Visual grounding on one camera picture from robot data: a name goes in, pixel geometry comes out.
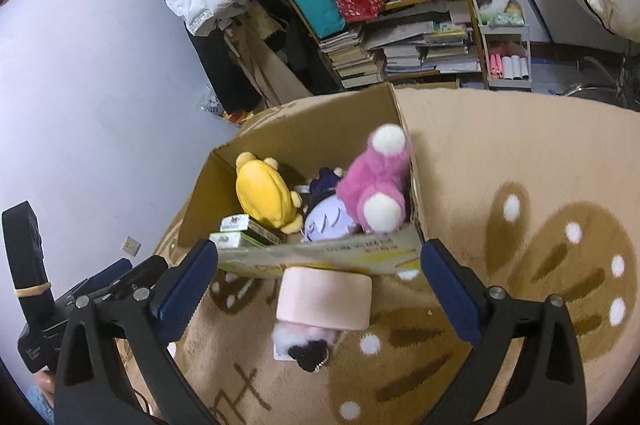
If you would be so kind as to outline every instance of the rubber band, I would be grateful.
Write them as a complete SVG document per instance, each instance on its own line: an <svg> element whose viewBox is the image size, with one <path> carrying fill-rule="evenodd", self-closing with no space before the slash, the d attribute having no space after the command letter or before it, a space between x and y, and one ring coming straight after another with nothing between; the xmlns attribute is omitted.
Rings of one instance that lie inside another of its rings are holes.
<svg viewBox="0 0 640 425"><path fill-rule="evenodd" d="M15 290L15 296L17 296L18 298L35 297L37 295L42 295L50 287L51 287L51 283L46 282L44 284L40 284L39 286L31 286L30 288L21 288L19 290Z"/></svg>

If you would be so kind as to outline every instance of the stack of books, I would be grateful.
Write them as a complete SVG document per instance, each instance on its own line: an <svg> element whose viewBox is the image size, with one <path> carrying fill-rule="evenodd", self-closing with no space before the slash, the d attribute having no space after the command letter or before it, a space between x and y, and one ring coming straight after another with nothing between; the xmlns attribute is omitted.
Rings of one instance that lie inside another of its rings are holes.
<svg viewBox="0 0 640 425"><path fill-rule="evenodd" d="M424 36L422 64L442 73L480 71L478 51L469 44L469 28L464 24L438 23Z"/></svg>
<svg viewBox="0 0 640 425"><path fill-rule="evenodd" d="M363 38L362 24L356 24L349 30L320 42L320 51L329 58L345 88L385 80L384 58L364 49Z"/></svg>
<svg viewBox="0 0 640 425"><path fill-rule="evenodd" d="M479 71L475 47L469 49L469 28L450 21L412 21L370 32L367 50L382 50L385 73L394 77L418 72Z"/></svg>

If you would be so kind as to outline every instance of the yellow plush toy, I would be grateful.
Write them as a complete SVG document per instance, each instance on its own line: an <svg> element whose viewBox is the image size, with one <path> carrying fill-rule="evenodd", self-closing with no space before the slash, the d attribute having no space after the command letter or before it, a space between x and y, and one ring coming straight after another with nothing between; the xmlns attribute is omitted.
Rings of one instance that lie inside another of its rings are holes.
<svg viewBox="0 0 640 425"><path fill-rule="evenodd" d="M287 188L276 160L258 160L250 152L243 152L236 159L236 173L236 193L245 214L287 234L302 229L302 215L297 211L302 198Z"/></svg>

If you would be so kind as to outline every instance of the pink plush bunny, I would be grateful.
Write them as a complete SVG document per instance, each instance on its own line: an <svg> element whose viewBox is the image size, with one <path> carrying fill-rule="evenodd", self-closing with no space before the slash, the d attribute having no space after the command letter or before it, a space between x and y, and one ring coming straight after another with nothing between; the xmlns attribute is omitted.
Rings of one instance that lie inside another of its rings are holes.
<svg viewBox="0 0 640 425"><path fill-rule="evenodd" d="M409 172L409 140L399 125L378 127L336 194L347 213L367 232L397 230L406 217L402 181Z"/></svg>

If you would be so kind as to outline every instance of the electrical outlet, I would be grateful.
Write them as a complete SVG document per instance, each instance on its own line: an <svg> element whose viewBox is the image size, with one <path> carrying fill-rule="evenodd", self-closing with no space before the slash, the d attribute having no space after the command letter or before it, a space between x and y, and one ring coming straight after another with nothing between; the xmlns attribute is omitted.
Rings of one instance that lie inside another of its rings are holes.
<svg viewBox="0 0 640 425"><path fill-rule="evenodd" d="M124 242L124 245L122 245L122 251L126 251L128 254L135 257L139 249L140 243L133 237L127 236L127 240Z"/></svg>

